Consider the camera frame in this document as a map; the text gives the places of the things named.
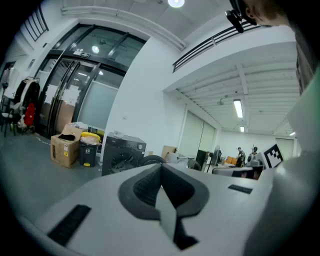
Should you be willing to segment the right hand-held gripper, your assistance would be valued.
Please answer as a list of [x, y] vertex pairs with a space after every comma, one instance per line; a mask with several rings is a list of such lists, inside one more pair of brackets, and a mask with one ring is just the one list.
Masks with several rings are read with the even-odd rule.
[[284, 159], [278, 145], [275, 143], [269, 149], [251, 155], [247, 167], [215, 167], [212, 174], [215, 175], [242, 175], [244, 172], [255, 171], [259, 174], [264, 170], [276, 168]]

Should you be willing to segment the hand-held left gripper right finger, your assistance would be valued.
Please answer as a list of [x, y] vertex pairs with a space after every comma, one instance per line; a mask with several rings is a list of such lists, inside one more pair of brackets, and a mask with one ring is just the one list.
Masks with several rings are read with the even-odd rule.
[[176, 210], [171, 256], [243, 256], [269, 197], [258, 180], [162, 164], [162, 185]]

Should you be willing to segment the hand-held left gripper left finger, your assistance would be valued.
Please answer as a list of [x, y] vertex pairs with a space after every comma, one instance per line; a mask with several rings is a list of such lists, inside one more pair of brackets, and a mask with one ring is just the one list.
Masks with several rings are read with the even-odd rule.
[[76, 205], [91, 208], [66, 247], [86, 256], [174, 256], [179, 249], [158, 221], [130, 214], [118, 198], [120, 185], [144, 171], [137, 167], [88, 181], [53, 204], [37, 219], [37, 227], [50, 232]]

